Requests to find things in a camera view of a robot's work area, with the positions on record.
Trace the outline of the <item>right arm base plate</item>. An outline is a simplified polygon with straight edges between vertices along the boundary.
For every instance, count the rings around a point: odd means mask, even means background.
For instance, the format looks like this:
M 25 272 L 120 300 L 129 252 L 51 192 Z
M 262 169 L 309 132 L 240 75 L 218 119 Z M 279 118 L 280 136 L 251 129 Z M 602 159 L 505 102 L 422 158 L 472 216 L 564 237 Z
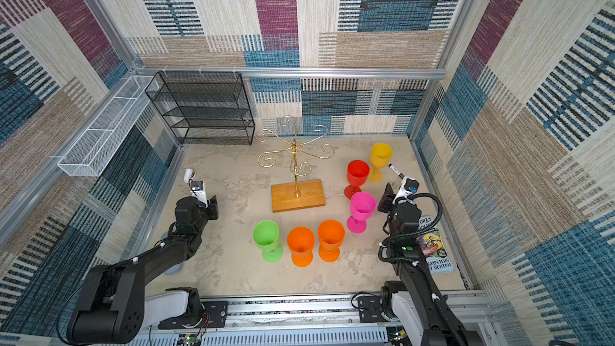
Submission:
M 376 296 L 361 295 L 356 298 L 361 323 L 397 322 L 398 318 L 384 311 L 381 299 Z

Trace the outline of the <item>yellow wine glass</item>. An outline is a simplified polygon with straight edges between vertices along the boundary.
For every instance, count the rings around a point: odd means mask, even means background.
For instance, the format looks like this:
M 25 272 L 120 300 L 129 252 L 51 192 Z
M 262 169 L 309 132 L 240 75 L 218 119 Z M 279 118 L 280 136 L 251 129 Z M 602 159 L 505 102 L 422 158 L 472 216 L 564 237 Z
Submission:
M 393 149 L 387 144 L 375 144 L 370 152 L 370 163 L 372 169 L 368 175 L 368 181 L 379 183 L 383 179 L 381 170 L 389 165 L 392 158 Z

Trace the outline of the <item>pink wine glass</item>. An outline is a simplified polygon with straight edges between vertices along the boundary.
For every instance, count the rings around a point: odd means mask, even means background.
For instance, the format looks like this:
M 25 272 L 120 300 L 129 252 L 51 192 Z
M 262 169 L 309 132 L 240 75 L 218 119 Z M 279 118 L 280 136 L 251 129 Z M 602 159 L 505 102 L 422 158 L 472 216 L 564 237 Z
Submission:
M 357 192 L 351 198 L 350 213 L 347 219 L 348 229 L 355 233 L 363 233 L 367 228 L 366 221 L 371 218 L 376 210 L 375 198 L 367 192 Z

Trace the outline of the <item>green wine glass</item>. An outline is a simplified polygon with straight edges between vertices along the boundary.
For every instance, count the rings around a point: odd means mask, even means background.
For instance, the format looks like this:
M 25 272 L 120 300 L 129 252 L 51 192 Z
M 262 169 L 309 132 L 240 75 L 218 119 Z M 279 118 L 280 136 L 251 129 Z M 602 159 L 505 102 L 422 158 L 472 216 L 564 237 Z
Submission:
M 272 220 L 264 220 L 256 224 L 252 231 L 252 239 L 261 250 L 262 258 L 269 263 L 278 262 L 283 256 L 280 245 L 280 228 Z

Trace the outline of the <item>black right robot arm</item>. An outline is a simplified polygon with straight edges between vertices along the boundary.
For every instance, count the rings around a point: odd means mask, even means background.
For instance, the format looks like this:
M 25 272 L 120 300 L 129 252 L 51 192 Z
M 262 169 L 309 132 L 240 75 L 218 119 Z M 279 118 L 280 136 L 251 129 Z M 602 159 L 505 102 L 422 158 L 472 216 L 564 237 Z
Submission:
M 384 285 L 383 312 L 402 323 L 411 345 L 482 345 L 479 333 L 468 330 L 448 306 L 419 242 L 440 223 L 442 203 L 434 194 L 418 193 L 417 182 L 410 184 L 398 193 L 387 184 L 378 204 L 378 211 L 387 214 L 383 230 L 388 236 L 377 256 L 400 279 Z

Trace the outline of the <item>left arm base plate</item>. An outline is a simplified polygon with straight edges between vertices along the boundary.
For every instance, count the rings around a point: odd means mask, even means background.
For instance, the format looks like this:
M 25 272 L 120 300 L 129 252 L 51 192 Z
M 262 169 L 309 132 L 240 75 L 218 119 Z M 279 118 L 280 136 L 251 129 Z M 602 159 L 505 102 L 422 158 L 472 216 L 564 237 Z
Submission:
M 188 304 L 184 314 L 161 321 L 157 328 L 160 330 L 223 328 L 227 319 L 227 309 L 227 301 Z

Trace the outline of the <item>small orange wine glass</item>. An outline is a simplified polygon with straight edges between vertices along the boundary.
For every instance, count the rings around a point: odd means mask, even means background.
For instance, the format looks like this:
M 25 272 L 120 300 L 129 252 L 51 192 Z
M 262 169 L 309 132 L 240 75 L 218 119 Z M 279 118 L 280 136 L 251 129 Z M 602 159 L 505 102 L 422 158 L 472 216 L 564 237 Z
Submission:
M 295 227 L 289 232 L 287 245 L 294 265 L 299 268 L 309 266 L 313 260 L 315 242 L 315 236 L 308 227 Z

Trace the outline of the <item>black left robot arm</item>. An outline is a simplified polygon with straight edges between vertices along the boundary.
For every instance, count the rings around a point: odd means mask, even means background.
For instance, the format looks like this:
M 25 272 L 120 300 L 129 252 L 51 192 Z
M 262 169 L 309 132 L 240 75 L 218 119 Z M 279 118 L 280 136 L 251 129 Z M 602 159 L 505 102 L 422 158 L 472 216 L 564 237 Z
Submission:
M 145 287 L 166 270 L 197 253 L 205 226 L 219 218 L 217 198 L 194 196 L 176 203 L 176 222 L 153 248 L 113 265 L 92 268 L 78 294 L 65 334 L 69 345 L 128 344 L 145 324 Z

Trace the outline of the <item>red wine glass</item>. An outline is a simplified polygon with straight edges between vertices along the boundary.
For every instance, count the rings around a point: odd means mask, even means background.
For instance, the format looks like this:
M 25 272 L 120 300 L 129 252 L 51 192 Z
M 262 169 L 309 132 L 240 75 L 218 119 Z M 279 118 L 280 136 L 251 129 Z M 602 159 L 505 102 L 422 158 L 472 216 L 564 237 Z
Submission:
M 348 186 L 344 189 L 344 195 L 351 199 L 365 184 L 370 174 L 370 166 L 362 160 L 353 160 L 347 166 Z

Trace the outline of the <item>large orange wine glass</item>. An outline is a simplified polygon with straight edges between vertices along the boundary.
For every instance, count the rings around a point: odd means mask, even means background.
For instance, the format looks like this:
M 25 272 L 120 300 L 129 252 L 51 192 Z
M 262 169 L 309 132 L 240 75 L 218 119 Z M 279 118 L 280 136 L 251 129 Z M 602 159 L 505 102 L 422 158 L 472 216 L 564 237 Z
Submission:
M 328 219 L 321 223 L 318 228 L 320 258 L 328 263 L 338 260 L 344 237 L 345 229 L 340 222 Z

